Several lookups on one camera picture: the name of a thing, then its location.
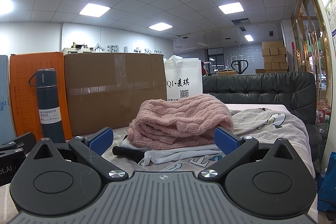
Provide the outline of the light blue printed box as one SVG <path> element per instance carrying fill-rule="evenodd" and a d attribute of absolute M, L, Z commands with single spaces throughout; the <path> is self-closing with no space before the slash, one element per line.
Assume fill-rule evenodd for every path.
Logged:
<path fill-rule="evenodd" d="M 15 138 L 9 89 L 9 58 L 0 56 L 0 139 L 1 144 Z"/>

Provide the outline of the orange cardboard box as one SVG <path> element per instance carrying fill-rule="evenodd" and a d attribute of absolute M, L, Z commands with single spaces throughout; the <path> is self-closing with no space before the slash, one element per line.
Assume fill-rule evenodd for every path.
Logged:
<path fill-rule="evenodd" d="M 31 132 L 38 140 L 43 137 L 39 118 L 37 89 L 29 85 L 29 79 L 39 69 L 56 70 L 58 97 L 62 126 L 66 139 L 72 138 L 68 115 L 62 52 L 42 52 L 12 55 L 9 59 L 9 83 L 13 120 L 16 134 Z"/>

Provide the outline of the white cartoon print garment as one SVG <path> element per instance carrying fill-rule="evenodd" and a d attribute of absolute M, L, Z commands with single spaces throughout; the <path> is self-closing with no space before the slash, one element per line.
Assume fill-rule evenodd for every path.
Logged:
<path fill-rule="evenodd" d="M 309 135 L 302 120 L 293 114 L 267 108 L 232 110 L 233 133 L 239 137 L 252 136 L 260 143 L 274 143 L 286 138 L 301 157 L 311 175 L 315 176 Z"/>

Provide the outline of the pink knitted sweater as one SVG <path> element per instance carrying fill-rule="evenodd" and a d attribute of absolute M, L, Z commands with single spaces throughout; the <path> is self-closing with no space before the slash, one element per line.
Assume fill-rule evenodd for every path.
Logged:
<path fill-rule="evenodd" d="M 210 94 L 177 101 L 147 100 L 130 123 L 127 140 L 135 147 L 154 150 L 214 144 L 217 127 L 232 132 L 228 107 Z"/>

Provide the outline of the dark blue vacuum bottle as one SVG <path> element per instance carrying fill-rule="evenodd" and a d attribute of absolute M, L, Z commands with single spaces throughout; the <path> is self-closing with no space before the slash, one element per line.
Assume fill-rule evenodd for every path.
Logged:
<path fill-rule="evenodd" d="M 39 69 L 30 77 L 28 84 L 36 87 L 43 136 L 50 138 L 54 143 L 65 143 L 56 70 L 53 68 Z"/>

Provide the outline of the brown cardboard box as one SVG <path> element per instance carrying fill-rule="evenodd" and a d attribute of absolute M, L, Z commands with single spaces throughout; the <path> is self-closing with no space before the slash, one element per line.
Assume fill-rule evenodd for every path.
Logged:
<path fill-rule="evenodd" d="M 146 100 L 166 100 L 163 55 L 76 53 L 64 56 L 73 135 L 127 127 Z"/>

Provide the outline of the white folded shirt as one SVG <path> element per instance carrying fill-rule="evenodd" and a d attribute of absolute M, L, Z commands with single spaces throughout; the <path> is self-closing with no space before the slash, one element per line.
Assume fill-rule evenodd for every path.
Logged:
<path fill-rule="evenodd" d="M 139 164 L 147 166 L 150 163 L 163 164 L 169 161 L 178 161 L 191 157 L 215 155 L 222 153 L 222 151 L 215 145 L 201 145 L 196 147 L 183 147 L 168 150 L 155 150 L 149 148 L 138 148 L 133 146 L 127 139 L 124 139 L 121 143 L 122 148 L 130 149 L 131 151 L 137 151 L 143 153 L 140 156 Z"/>

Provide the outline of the white shopping bag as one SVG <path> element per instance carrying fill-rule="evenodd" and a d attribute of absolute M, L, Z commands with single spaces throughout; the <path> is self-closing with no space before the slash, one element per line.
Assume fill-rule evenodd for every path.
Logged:
<path fill-rule="evenodd" d="M 201 61 L 173 55 L 164 62 L 168 101 L 203 93 Z"/>

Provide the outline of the black leather sofa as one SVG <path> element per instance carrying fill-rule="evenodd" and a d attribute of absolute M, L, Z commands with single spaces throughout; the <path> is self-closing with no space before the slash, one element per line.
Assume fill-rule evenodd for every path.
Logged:
<path fill-rule="evenodd" d="M 223 103 L 284 105 L 306 125 L 312 159 L 318 157 L 322 136 L 315 125 L 315 79 L 308 72 L 264 73 L 203 77 L 203 92 Z"/>

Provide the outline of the stacked cardboard boxes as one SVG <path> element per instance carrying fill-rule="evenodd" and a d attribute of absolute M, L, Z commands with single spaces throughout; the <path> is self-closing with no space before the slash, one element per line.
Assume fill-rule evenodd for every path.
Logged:
<path fill-rule="evenodd" d="M 262 42 L 261 53 L 264 68 L 255 69 L 256 73 L 282 73 L 288 71 L 287 51 L 282 40 Z"/>

